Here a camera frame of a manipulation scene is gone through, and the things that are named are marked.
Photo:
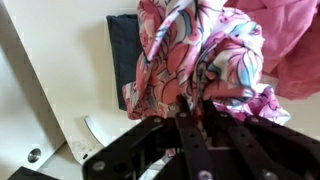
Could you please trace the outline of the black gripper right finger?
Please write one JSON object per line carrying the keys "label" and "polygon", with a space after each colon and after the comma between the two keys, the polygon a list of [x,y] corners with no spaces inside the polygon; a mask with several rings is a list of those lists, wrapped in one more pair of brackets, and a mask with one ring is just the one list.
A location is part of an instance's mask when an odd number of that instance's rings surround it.
{"label": "black gripper right finger", "polygon": [[240,121],[203,103],[217,180],[320,180],[320,142],[251,115]]}

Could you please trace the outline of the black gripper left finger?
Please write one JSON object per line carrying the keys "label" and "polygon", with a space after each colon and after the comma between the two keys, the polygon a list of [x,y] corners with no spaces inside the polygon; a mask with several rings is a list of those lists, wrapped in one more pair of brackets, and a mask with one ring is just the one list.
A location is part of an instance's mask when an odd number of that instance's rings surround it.
{"label": "black gripper left finger", "polygon": [[138,180],[168,149],[176,155],[156,180],[216,180],[215,167],[186,100],[171,118],[151,116],[85,161],[84,180]]}

